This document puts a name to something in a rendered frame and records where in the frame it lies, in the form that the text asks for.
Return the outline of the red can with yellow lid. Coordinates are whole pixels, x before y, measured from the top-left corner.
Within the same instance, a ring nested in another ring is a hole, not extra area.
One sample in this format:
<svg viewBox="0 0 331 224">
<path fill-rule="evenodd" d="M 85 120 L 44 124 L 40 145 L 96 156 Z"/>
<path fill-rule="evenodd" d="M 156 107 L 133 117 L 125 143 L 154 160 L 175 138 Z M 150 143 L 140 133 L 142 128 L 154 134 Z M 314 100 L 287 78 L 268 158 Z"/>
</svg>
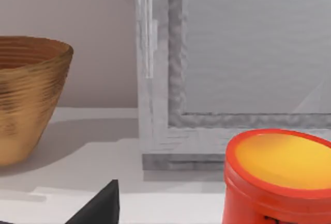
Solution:
<svg viewBox="0 0 331 224">
<path fill-rule="evenodd" d="M 285 129 L 227 144 L 221 224 L 331 224 L 331 141 Z"/>
</svg>

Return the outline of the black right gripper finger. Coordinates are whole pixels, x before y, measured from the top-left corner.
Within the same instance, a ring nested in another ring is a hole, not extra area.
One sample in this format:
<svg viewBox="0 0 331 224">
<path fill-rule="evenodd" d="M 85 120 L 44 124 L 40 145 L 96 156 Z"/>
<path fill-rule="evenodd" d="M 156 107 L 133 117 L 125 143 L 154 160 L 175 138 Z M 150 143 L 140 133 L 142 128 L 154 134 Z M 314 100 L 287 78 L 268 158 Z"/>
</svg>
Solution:
<svg viewBox="0 0 331 224">
<path fill-rule="evenodd" d="M 65 224 L 119 224 L 118 180 L 111 180 Z"/>
</svg>

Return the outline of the brown woven basket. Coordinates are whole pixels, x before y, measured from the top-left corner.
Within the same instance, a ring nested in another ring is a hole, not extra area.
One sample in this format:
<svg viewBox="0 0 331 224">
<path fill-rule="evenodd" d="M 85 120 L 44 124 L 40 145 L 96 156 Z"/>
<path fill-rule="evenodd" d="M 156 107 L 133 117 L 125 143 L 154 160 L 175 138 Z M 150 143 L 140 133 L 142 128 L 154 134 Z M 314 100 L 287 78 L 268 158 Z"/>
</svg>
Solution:
<svg viewBox="0 0 331 224">
<path fill-rule="evenodd" d="M 23 161 L 39 143 L 72 57 L 62 41 L 0 36 L 0 167 Z"/>
</svg>

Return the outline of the grey cabinet door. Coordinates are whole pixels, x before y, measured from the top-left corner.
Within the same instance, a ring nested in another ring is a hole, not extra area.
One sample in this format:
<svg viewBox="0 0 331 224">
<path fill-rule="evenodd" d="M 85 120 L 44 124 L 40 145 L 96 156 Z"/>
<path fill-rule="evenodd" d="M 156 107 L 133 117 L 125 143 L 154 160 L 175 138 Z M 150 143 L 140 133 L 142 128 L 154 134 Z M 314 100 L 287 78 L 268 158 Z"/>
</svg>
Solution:
<svg viewBox="0 0 331 224">
<path fill-rule="evenodd" d="M 169 0 L 169 125 L 331 127 L 331 0 Z"/>
</svg>

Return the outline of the grey cabinet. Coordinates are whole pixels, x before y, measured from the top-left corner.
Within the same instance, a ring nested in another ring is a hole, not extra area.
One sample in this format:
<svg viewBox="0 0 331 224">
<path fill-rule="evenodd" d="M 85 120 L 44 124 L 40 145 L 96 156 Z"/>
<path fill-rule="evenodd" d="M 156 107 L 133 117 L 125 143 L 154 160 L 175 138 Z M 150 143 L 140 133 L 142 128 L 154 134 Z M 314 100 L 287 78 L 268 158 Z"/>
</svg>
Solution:
<svg viewBox="0 0 331 224">
<path fill-rule="evenodd" d="M 236 134 L 285 128 L 331 135 L 331 113 L 187 112 L 187 0 L 136 0 L 139 136 L 144 170 L 221 170 Z"/>
</svg>

